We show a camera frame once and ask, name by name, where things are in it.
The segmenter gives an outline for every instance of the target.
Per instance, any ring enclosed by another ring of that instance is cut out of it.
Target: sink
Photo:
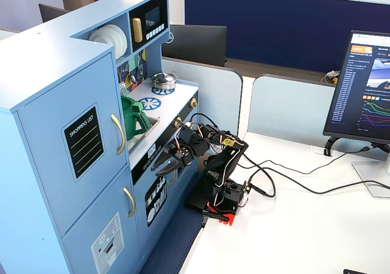
[[[129,155],[142,143],[142,141],[145,140],[145,137],[149,135],[150,132],[153,131],[153,129],[157,127],[157,125],[160,123],[159,119],[151,118],[151,117],[147,117],[147,118],[149,119],[149,122],[152,124],[152,126],[145,133],[136,135],[132,139],[127,141],[127,147],[129,148]],[[139,123],[136,123],[136,129],[138,130],[140,128],[141,126],[139,125]]]

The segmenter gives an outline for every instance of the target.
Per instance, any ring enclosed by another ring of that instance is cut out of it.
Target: desk divider
[[[199,112],[221,130],[238,133],[243,78],[235,70],[163,57],[163,72],[176,71],[179,79],[199,84]],[[200,117],[200,122],[209,121]]]
[[[265,74],[255,79],[250,103],[248,132],[323,147],[322,134],[335,86]],[[333,149],[360,150],[368,142],[340,139]],[[386,160],[379,149],[360,155]]]

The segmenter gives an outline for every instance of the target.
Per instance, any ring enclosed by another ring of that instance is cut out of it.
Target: red clamp
[[[229,219],[229,221],[219,219],[219,223],[224,223],[224,224],[228,224],[228,223],[229,223],[229,226],[232,226],[233,221],[234,221],[234,217],[236,217],[234,214],[232,214],[232,213],[221,214],[221,213],[219,213],[217,210],[215,210],[212,206],[210,206],[209,203],[207,203],[207,207],[208,207],[208,209],[210,209],[212,212],[217,213],[217,214],[219,214],[219,215],[222,215],[222,216],[224,216],[224,217],[226,217],[226,218]]]

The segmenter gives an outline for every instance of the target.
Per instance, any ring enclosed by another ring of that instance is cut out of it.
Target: computer monitor
[[[352,32],[324,135],[390,144],[390,34]],[[390,158],[352,165],[362,180],[390,186]],[[383,187],[367,188],[390,197]]]
[[[162,45],[164,57],[225,66],[225,26],[179,26],[171,25],[174,40]]]
[[[40,3],[38,4],[38,6],[39,11],[41,12],[42,21],[44,23],[69,12],[69,10],[64,10]]]

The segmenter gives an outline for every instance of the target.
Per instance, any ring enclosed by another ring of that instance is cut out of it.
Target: green watering can
[[[121,96],[124,126],[126,128],[126,139],[130,140],[135,135],[145,133],[152,126],[149,119],[143,112],[144,105],[142,102],[136,102],[135,100]],[[140,123],[141,129],[136,130],[136,124]]]

